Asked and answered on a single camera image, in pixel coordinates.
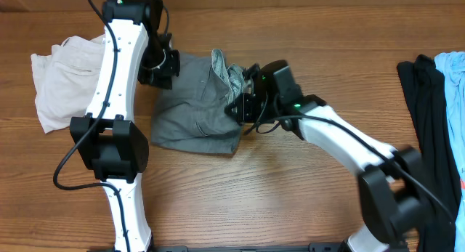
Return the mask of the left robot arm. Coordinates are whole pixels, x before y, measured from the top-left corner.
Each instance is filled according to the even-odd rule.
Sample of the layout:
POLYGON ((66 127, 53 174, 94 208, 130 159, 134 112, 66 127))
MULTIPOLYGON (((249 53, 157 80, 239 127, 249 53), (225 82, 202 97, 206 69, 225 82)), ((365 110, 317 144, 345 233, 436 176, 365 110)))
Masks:
POLYGON ((95 10, 105 25, 102 66, 91 103, 81 117, 70 121, 75 142, 60 161, 58 175, 78 152, 108 198, 116 232, 112 251, 154 251, 142 197, 142 173, 147 167, 149 142, 134 123, 137 84, 172 88, 179 75, 179 52, 171 34, 158 33, 168 10, 162 0, 104 0, 95 10))

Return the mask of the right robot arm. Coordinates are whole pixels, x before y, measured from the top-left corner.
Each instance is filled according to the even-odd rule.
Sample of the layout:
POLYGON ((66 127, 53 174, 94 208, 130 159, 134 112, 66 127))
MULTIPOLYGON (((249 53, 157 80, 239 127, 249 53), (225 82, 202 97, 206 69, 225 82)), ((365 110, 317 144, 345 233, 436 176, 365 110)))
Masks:
POLYGON ((340 251, 407 251, 404 234, 455 221, 435 195, 421 153, 369 137, 342 119, 318 96, 303 95, 285 60, 243 70, 243 91, 225 107, 239 124, 257 131, 271 123, 317 145, 357 179, 364 225, 340 251))

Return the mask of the grey shorts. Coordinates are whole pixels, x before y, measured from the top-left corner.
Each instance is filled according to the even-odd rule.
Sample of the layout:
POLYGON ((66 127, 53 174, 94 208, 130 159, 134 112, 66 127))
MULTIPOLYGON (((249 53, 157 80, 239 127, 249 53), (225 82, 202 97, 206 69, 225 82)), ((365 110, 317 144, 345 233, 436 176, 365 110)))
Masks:
POLYGON ((150 142, 191 153, 233 154, 241 125, 225 113, 246 88, 243 68, 228 65, 222 50, 209 57, 180 55, 172 89, 160 91, 151 119, 150 142))

